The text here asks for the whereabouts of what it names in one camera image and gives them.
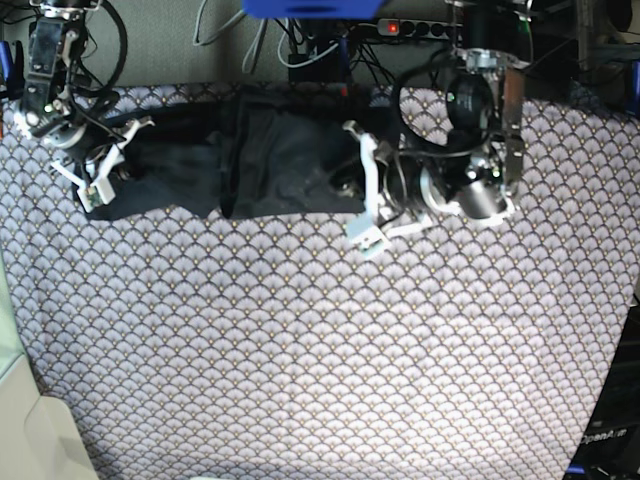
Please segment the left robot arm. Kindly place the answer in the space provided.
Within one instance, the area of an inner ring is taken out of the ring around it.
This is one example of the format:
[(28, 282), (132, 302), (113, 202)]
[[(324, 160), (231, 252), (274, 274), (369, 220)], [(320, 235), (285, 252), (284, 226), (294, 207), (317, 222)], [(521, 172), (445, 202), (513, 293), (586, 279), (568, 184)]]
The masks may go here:
[[(403, 72), (390, 95), (401, 139), (384, 141), (356, 121), (343, 128), (359, 144), (363, 178), (344, 188), (360, 193), (364, 210), (346, 236), (365, 257), (395, 238), (434, 226), (439, 214), (481, 227), (500, 225), (516, 210), (525, 146), (521, 136), (525, 70), (533, 60), (529, 1), (457, 1), (461, 39)], [(445, 106), (451, 130), (438, 145), (403, 118), (401, 91), (421, 75), (450, 70)]]

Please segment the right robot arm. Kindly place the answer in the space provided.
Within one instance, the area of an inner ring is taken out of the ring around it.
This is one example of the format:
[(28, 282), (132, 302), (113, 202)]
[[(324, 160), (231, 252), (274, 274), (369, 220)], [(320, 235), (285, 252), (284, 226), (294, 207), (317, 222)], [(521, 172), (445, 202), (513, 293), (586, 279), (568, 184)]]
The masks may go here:
[[(110, 175), (125, 161), (125, 148), (137, 133), (154, 124), (151, 117), (134, 118), (121, 126), (106, 123), (117, 104), (119, 80), (128, 54), (124, 21), (109, 1), (33, 1), (41, 17), (29, 38), (24, 87), (16, 123), (25, 136), (65, 151), (72, 164), (55, 161), (53, 170), (76, 187), (90, 213), (115, 198)], [(103, 9), (117, 30), (118, 55), (113, 73), (92, 88), (82, 56), (89, 41), (86, 17)]]

